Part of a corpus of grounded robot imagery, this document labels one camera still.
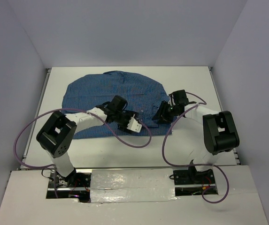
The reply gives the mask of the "blue checked long sleeve shirt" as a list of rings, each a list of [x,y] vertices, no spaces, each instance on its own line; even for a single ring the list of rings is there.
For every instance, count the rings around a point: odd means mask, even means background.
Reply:
[[[70,83],[62,108],[64,113],[74,113],[75,109],[88,111],[96,106],[116,112],[133,111],[146,127],[132,135],[148,136],[150,131],[157,136],[166,135],[170,127],[152,119],[162,101],[169,101],[169,97],[161,83],[137,73],[109,71],[85,75]]]

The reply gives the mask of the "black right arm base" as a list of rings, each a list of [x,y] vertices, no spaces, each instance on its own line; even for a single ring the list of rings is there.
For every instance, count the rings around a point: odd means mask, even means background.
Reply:
[[[188,169],[174,170],[169,176],[174,181],[176,196],[216,195],[215,177],[212,169],[198,172],[195,167]]]

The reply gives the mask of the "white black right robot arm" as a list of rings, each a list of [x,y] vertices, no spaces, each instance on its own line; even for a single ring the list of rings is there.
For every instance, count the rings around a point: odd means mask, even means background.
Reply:
[[[162,144],[162,157],[168,165],[177,166],[167,161],[164,148],[169,133],[180,118],[189,118],[201,124],[205,149],[188,165],[189,180],[199,183],[204,179],[204,172],[214,166],[221,154],[239,146],[240,139],[233,116],[229,111],[218,112],[206,108],[205,100],[185,90],[174,91],[169,97],[170,101],[162,101],[152,117],[158,124],[170,124]]]

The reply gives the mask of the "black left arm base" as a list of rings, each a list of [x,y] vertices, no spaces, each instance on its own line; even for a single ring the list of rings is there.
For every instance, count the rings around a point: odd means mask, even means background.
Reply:
[[[54,169],[47,168],[41,171],[41,175],[48,179],[46,199],[77,199],[81,203],[89,203],[91,172],[72,172],[69,177],[63,178]]]

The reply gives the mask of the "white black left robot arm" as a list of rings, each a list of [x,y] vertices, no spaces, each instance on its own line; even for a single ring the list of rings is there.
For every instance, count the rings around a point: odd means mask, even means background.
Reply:
[[[55,111],[49,117],[36,136],[41,147],[49,154],[55,164],[59,181],[66,187],[72,186],[77,179],[77,172],[67,153],[74,134],[102,126],[105,123],[117,123],[118,129],[126,133],[139,133],[142,125],[138,121],[138,113],[125,110],[127,101],[121,96],[114,96],[86,112],[63,114]]]

